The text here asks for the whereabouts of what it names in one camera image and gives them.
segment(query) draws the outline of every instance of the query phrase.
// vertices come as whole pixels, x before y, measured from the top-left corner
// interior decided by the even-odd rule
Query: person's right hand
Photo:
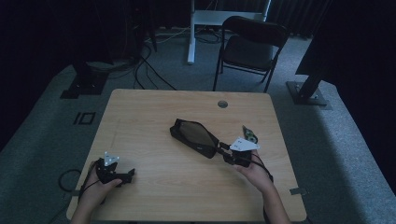
[[[262,161],[256,149],[252,150],[251,154],[251,159],[253,161],[262,164]],[[249,167],[234,165],[233,168],[235,168],[236,171],[244,175],[247,180],[261,193],[263,193],[263,191],[266,189],[271,189],[274,187],[274,184],[272,183],[268,173],[264,169],[262,169],[262,167],[254,164],[253,162],[250,163]]]

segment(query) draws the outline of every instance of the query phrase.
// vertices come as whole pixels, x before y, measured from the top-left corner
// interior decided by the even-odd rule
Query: chair backrest
[[[230,30],[247,40],[269,44],[280,49],[289,38],[289,31],[279,24],[255,21],[240,16],[231,16],[222,24],[222,32]]]

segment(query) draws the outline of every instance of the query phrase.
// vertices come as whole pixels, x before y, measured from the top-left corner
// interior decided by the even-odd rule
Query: wooden table
[[[219,101],[228,106],[221,108]],[[135,168],[132,184],[115,189],[93,214],[98,220],[263,221],[262,196],[220,154],[207,159],[173,138],[176,119],[201,122],[220,141],[259,138],[259,154],[293,221],[306,218],[288,151],[268,94],[213,91],[113,91],[76,189],[91,161],[120,156],[118,173]],[[67,210],[73,216],[74,197]]]

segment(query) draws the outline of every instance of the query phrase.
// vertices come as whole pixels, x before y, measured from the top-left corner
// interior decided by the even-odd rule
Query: chair leg
[[[260,83],[263,83],[263,82],[264,82],[264,80],[267,78],[269,72],[270,72],[270,70],[268,70],[268,71],[265,73],[265,75],[264,75],[264,77],[262,78],[262,80],[260,81]]]
[[[265,84],[264,92],[268,91],[268,87],[270,85],[271,78],[272,78],[272,75],[274,73],[274,70],[275,70],[274,68],[271,69],[270,76],[268,77],[268,80],[267,80],[267,84]]]
[[[219,56],[219,58],[218,58],[218,64],[216,65],[215,81],[214,81],[214,83],[213,83],[213,89],[212,89],[212,91],[215,91],[215,90],[216,90],[216,85],[218,84],[218,76],[219,76],[220,61],[221,61],[221,58],[220,58],[220,56]]]
[[[224,67],[224,62],[223,62],[223,60],[220,58],[220,60],[221,60],[221,69],[220,69],[220,73],[222,74],[223,73],[223,67]]]

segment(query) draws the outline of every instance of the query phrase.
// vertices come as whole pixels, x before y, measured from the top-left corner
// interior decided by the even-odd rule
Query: person's left hand
[[[79,199],[79,203],[93,210],[105,199],[107,194],[121,182],[122,180],[115,179],[106,184],[102,184],[96,174],[96,165],[94,165],[87,183],[85,184],[84,192]]]
[[[77,209],[72,217],[72,223],[88,223],[92,211],[105,199],[107,194],[120,183],[122,183],[122,180],[114,179],[103,184],[96,174],[96,165],[94,165],[85,184],[84,192],[79,198]]]

